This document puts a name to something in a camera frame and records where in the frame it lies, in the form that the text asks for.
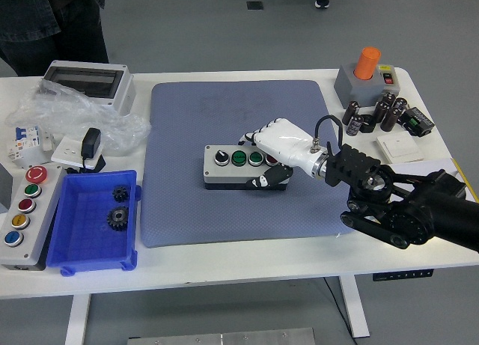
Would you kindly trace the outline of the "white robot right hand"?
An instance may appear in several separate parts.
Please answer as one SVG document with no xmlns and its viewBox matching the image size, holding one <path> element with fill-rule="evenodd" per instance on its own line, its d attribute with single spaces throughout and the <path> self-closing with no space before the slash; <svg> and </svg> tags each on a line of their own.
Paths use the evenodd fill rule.
<svg viewBox="0 0 479 345">
<path fill-rule="evenodd" d="M 249 141 L 278 164 L 259 177 L 246 182 L 249 189 L 271 189 L 301 168 L 308 176 L 322 179 L 326 176 L 327 149 L 319 141 L 285 118 L 278 118 L 254 132 L 246 133 L 240 144 Z"/>
</svg>

